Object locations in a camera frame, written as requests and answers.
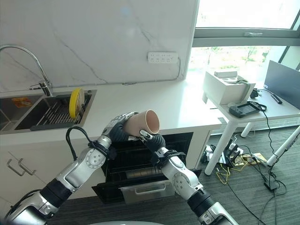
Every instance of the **white countertop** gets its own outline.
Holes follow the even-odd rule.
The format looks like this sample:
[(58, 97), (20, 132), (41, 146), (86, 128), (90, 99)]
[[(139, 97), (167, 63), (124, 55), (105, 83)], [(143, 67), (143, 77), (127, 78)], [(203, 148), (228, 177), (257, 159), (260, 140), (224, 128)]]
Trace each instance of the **white countertop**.
[[(202, 87), (198, 79), (184, 81), (148, 82), (133, 85), (84, 86), (84, 90), (97, 90), (83, 128), (89, 137), (97, 138), (108, 122), (117, 115), (147, 109), (154, 110), (160, 121), (161, 134), (194, 132), (203, 126), (216, 129), (221, 122), (211, 115), (202, 101)], [(54, 93), (72, 91), (72, 88), (55, 88)], [(41, 93), (41, 90), (24, 90), (1, 93), (1, 97)], [(0, 135), (0, 146), (54, 142), (65, 139), (67, 129), (33, 131)], [(84, 138), (72, 131), (71, 139)]]

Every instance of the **table leg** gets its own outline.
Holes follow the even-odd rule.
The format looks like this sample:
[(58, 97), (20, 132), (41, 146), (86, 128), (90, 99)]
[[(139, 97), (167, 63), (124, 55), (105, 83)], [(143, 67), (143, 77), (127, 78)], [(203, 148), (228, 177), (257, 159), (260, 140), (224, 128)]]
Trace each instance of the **table leg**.
[(206, 96), (206, 94), (205, 94), (205, 92), (203, 92), (203, 95), (202, 95), (202, 101), (204, 102), (204, 103), (207, 103), (207, 96)]
[(225, 131), (223, 132), (216, 149), (214, 151), (214, 154), (212, 155), (212, 158), (208, 162), (206, 169), (205, 169), (205, 174), (210, 175), (215, 168), (217, 162), (220, 159), (220, 156), (222, 155), (222, 152), (224, 151), (226, 145), (228, 144), (228, 141), (230, 140), (231, 136), (233, 135), (236, 127), (238, 126), (237, 122), (233, 122), (230, 120), (225, 128)]
[(247, 126), (245, 127), (245, 129), (243, 130), (243, 132), (240, 134), (240, 136), (247, 137), (247, 135), (249, 134), (249, 132), (253, 126), (254, 126), (254, 123), (252, 123), (252, 122), (248, 123)]
[(279, 149), (273, 154), (269, 160), (267, 161), (267, 164), (272, 166), (278, 157), (280, 157), (285, 150), (289, 149), (297, 140), (298, 136), (300, 135), (300, 126), (289, 136), (289, 138), (279, 147)]

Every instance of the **orange sticker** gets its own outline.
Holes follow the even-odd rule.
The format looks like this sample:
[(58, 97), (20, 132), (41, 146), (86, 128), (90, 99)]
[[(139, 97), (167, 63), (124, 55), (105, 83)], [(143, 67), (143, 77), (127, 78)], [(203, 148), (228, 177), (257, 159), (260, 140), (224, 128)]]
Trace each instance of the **orange sticker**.
[(12, 98), (11, 100), (13, 100), (15, 106), (17, 106), (18, 108), (32, 106), (31, 101), (27, 97), (15, 97), (15, 98)]

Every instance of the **white box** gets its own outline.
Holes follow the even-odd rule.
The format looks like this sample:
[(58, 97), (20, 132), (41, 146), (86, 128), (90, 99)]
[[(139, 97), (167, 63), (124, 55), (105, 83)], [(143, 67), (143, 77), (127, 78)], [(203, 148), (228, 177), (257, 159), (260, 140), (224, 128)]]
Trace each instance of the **white box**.
[[(236, 76), (235, 79), (236, 78), (238, 81), (244, 80), (241, 76)], [(219, 105), (231, 102), (245, 103), (248, 100), (255, 83), (234, 83), (233, 81), (234, 77), (230, 78), (227, 76), (222, 79), (206, 72), (203, 82), (203, 91), (209, 99)]]

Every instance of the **white wall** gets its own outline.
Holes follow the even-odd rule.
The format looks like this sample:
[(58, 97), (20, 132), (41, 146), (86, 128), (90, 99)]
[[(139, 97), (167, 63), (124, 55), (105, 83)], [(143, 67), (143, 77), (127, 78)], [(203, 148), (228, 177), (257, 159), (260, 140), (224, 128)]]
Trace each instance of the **white wall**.
[[(197, 0), (0, 0), (0, 44), (34, 52), (54, 86), (142, 82), (186, 75)], [(177, 64), (149, 64), (175, 51)], [(0, 92), (40, 80), (17, 49), (0, 57)]]

